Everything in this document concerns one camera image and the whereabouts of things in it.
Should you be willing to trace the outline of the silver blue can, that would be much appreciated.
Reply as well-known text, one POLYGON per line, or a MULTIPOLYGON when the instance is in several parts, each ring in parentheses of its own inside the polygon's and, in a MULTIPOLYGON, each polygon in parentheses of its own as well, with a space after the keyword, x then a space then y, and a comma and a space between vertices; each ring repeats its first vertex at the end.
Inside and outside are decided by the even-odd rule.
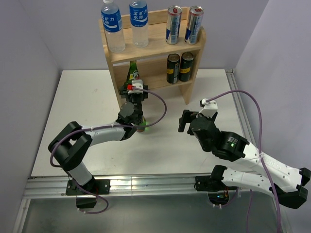
POLYGON ((203 20, 204 10, 201 6, 192 6, 189 9, 185 42, 194 45, 198 40, 198 33, 203 20))
POLYGON ((167 10, 166 42, 170 45, 178 43, 182 9, 177 5, 170 6, 167 10))

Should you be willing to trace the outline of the green glass bottle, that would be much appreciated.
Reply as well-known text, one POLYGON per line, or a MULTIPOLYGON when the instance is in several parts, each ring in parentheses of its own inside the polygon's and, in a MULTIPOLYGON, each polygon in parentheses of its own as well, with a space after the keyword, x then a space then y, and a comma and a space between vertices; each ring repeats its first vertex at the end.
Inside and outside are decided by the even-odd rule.
POLYGON ((138 133, 142 133, 145 131, 145 128, 146 128, 146 118, 145 116, 142 116, 142 122, 139 124, 139 126, 137 127, 137 132, 138 133))
POLYGON ((126 83, 127 84, 132 84, 133 80, 139 80, 140 75, 137 67, 137 61, 133 60, 130 61, 130 67, 128 70, 127 78, 126 78, 126 83))

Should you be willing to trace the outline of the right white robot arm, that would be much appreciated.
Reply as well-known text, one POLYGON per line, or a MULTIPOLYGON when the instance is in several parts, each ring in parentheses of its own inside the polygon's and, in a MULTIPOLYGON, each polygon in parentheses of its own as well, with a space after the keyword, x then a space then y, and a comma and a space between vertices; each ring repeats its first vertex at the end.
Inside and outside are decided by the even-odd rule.
POLYGON ((234 133, 220 131, 214 121, 199 112, 184 110, 179 119, 178 131, 183 132, 190 124, 188 134, 194 135, 203 151, 241 165, 252 173, 216 165, 210 175, 195 177, 197 191, 217 192, 226 188, 241 187, 277 196, 279 204, 297 209, 307 201, 308 190, 304 187, 311 179, 311 171, 305 167, 293 168, 263 153, 246 138, 234 133))

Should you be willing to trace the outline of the black gold can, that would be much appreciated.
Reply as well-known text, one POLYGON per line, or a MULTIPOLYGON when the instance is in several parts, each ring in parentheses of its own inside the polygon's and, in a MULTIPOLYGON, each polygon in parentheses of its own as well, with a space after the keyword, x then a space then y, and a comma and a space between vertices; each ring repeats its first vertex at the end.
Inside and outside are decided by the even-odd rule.
POLYGON ((167 82, 174 84, 179 75, 180 56, 177 53, 170 54, 167 57, 167 82))
POLYGON ((182 54, 179 67, 179 80, 181 82, 187 82, 190 79, 193 60, 194 56, 191 52, 185 52, 182 54))

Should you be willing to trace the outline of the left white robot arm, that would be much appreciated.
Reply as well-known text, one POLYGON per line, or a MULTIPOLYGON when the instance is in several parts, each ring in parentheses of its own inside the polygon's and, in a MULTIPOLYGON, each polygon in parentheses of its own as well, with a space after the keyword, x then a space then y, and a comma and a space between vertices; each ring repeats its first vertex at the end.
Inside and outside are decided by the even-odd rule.
POLYGON ((95 178, 83 163, 88 148, 103 142, 127 140, 144 122, 142 102, 148 98, 148 93, 128 90, 127 84, 121 90, 126 103, 121 106, 112 125, 87 131, 86 127, 72 121, 48 145, 52 157, 77 182, 77 188, 84 194, 96 191, 95 178))

